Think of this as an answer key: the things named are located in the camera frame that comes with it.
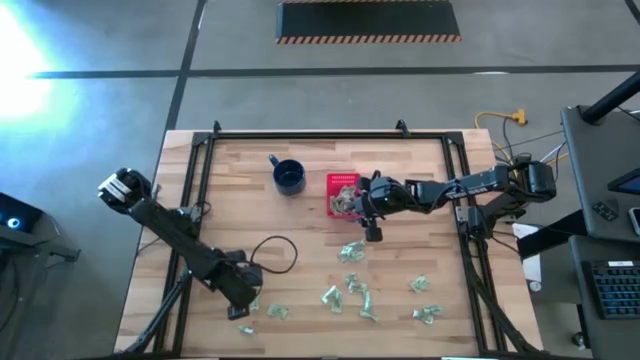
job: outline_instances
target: wooden table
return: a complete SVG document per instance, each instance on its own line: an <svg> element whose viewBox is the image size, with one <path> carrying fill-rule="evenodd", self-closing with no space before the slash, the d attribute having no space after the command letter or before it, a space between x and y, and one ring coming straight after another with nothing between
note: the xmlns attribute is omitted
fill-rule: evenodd
<svg viewBox="0 0 640 360"><path fill-rule="evenodd" d="M493 166L488 132L463 132L471 172ZM167 133L157 172L157 181L162 185L158 200L165 207L179 204L192 134L193 131ZM272 165L267 159L270 153L304 164L307 187L302 194L286 198L276 192ZM442 147L434 140L216 141L207 193L213 211L204 219L201 240L223 250L243 249L250 254L260 241L279 234L292 239L300 255L290 273L264 274L260 310L237 321L227 320L228 302L221 294L211 293L194 282L183 356L477 355L451 206L428 216L410 212L389 216L380 222L384 240L366 245L364 261L338 262L336 256L342 246L362 239L363 229L327 217L326 175L369 175L376 169L400 181L446 180ZM490 198L480 196L478 200L482 203ZM140 246L155 238L145 230ZM509 237L501 239L513 244ZM159 241L138 256L117 350L131 344L156 312L169 253L168 246ZM256 261L271 268L286 268L292 256L289 245L274 241L261 248ZM500 305L525 338L541 348L518 256L495 242L489 242L489 256ZM379 322L359 316L362 296L349 294L343 283L344 276L351 272L359 273L369 285L373 312ZM409 282L420 274L429 278L431 286L416 294ZM344 294L342 314L332 313L320 300L332 285L338 285ZM289 309L285 320L267 317L266 309L273 303ZM444 316L431 326L411 317L414 309L425 304L444 308ZM483 318L487 337L492 338L486 311ZM238 325L252 326L255 334L242 333ZM169 333L168 344L172 336Z"/></svg>

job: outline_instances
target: computer keyboard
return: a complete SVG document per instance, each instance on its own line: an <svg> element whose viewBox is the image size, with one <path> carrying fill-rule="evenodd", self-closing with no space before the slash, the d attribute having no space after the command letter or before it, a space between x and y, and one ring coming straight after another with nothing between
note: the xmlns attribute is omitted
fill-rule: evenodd
<svg viewBox="0 0 640 360"><path fill-rule="evenodd" d="M601 319L640 319L640 261L585 261Z"/></svg>

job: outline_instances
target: red container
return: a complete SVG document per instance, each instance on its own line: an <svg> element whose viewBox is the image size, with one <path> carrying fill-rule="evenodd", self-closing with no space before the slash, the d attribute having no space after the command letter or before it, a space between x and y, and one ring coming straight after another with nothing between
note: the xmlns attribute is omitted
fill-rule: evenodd
<svg viewBox="0 0 640 360"><path fill-rule="evenodd" d="M327 174L327 216L332 219L357 219L360 215L334 215L331 212L331 196L338 196L343 186L352 186L358 183L360 174L357 173L331 173Z"/></svg>

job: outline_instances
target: gray floor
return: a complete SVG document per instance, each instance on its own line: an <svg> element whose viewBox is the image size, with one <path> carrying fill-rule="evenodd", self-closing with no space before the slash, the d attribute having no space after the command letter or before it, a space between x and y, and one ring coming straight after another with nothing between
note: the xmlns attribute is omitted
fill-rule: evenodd
<svg viewBox="0 0 640 360"><path fill-rule="evenodd" d="M192 68L607 65L640 56L640 28L622 0L454 0L460 44L317 47L274 44L276 2L211 0ZM101 203L96 187L121 166L153 176L176 80L25 81L9 69L178 69L195 5L0 0L0 45L12 49L0 57L0 75L10 80L0 83L0 191L51 213L65 241L82 249L76 264L43 281L20 359L110 353L140 227ZM563 106L592 103L629 75L190 79L177 128L214 120L227 129L388 128L399 118L413 128L466 128L476 112L523 107L529 125L508 127L519 142L560 130ZM638 108L640 99L626 106ZM503 142L500 119L482 122ZM562 141L560 134L516 150L539 158ZM526 221L546 224L579 206L568 159L559 171L558 197L529 207ZM544 265L562 261L554 255ZM568 343L577 331L573 307L534 300L547 350L585 355Z"/></svg>

